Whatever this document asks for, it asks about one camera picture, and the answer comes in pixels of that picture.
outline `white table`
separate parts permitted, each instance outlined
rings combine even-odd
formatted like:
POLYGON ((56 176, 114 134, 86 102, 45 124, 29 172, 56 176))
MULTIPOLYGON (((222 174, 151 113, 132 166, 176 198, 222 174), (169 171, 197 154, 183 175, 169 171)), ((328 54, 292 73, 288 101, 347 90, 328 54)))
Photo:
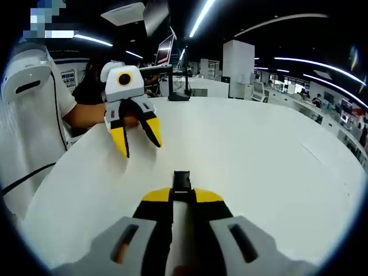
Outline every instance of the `white table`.
POLYGON ((283 106, 218 98, 152 99, 163 147, 128 132, 129 160, 104 124, 89 130, 41 184, 25 236, 54 268, 88 253, 91 241, 132 216, 149 191, 190 170, 193 187, 223 196, 273 236, 292 259, 319 265, 349 229, 365 189, 351 152, 324 128, 283 106))
MULTIPOLYGON (((185 78, 173 77, 174 91, 179 90, 184 93, 185 78)), ((219 82, 213 79, 202 78, 188 78, 188 84, 190 89, 207 89, 207 97, 209 98, 225 98, 229 96, 229 84, 225 82, 219 82)))
POLYGON ((279 93, 269 87, 267 88, 267 90, 270 92, 268 103, 288 106, 310 118, 314 114, 321 116, 323 118, 321 124, 323 128, 331 132, 338 139, 341 139, 340 137, 342 136, 347 136, 350 139, 350 141, 354 144, 355 148, 357 148, 361 152, 359 162, 363 167, 365 166, 368 160, 368 156, 365 149, 362 147, 362 145, 359 143, 356 137, 354 137, 345 127, 336 122, 329 114, 326 114, 312 103, 308 103, 300 99, 295 99, 286 93, 285 94, 279 93))

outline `ceiling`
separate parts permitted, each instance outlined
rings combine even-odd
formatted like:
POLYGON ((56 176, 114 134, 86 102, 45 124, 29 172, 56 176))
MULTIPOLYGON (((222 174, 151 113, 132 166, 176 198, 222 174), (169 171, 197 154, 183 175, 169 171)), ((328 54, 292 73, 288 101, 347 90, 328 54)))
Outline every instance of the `ceiling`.
MULTIPOLYGON (((101 18, 101 13, 120 1, 93 1, 93 4, 88 0, 65 2, 67 8, 60 10, 60 16, 53 17, 53 24, 49 24, 48 29, 79 30, 80 34, 108 41, 114 47, 78 39, 53 39, 46 41, 49 50, 79 51, 65 52, 63 57, 103 54, 134 63, 137 59, 126 54, 125 50, 137 53, 145 60, 154 61, 158 44, 170 33, 169 25, 180 41, 188 37, 206 0, 168 0, 170 16, 150 38, 147 37, 143 21, 117 27, 101 18)), ((276 68, 286 69, 290 71, 289 75, 304 79, 303 74, 317 76, 313 72, 315 69, 328 72, 332 77, 330 82, 355 93, 368 103, 368 89, 365 87, 359 93, 361 85, 340 73, 310 64, 274 60, 276 56, 313 60, 339 67, 364 79, 368 75, 368 42, 363 35, 366 32, 366 17, 364 9, 359 5, 356 0, 344 5, 337 5, 332 0, 297 3, 291 0, 216 0, 194 38, 187 39, 188 57, 191 61, 199 61, 200 58, 222 60, 223 44, 234 39, 242 30, 284 16, 325 14, 328 18, 296 18, 275 22, 253 29, 235 39, 255 46, 256 56, 260 58, 256 61, 259 67, 268 67, 270 71, 276 68), (353 70, 352 49, 356 49, 358 53, 353 70)), ((177 47, 182 49, 183 43, 178 43, 177 47)))

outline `ceiling vent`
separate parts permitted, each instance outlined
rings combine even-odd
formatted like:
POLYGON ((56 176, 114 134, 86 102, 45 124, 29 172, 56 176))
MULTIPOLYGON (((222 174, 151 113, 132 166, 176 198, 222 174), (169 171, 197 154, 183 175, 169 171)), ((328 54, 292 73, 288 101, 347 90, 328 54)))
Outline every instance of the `ceiling vent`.
POLYGON ((120 6, 106 13, 101 17, 108 20, 115 26, 123 26, 143 20, 144 4, 142 2, 120 6))

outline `camera lens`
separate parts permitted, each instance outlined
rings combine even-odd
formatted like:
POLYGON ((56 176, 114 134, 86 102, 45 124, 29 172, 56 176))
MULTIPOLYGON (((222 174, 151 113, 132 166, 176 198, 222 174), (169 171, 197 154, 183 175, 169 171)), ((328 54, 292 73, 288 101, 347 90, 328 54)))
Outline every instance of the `camera lens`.
POLYGON ((131 82, 131 76, 129 76, 128 74, 122 74, 121 76, 119 76, 120 85, 128 85, 129 82, 131 82))

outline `person's arm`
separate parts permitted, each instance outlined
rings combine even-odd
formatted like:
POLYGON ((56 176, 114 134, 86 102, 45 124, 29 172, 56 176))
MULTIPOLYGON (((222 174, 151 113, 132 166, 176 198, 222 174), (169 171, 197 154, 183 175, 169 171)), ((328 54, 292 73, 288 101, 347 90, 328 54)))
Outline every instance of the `person's arm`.
MULTIPOLYGON (((80 105, 77 104, 68 114, 63 117, 72 128, 91 128, 95 124, 104 122, 105 104, 99 105, 80 105)), ((138 120, 129 116, 124 118, 124 125, 133 128, 138 125, 138 120)))

